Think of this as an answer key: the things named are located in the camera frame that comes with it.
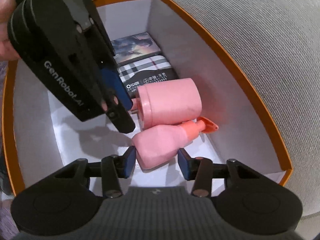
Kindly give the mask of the left hand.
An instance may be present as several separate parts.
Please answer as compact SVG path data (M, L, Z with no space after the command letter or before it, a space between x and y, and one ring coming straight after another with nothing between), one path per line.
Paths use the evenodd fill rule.
M0 54L1 61L14 61L20 58L17 51L13 48L8 37L8 21L16 8L15 0L1 0L0 3Z

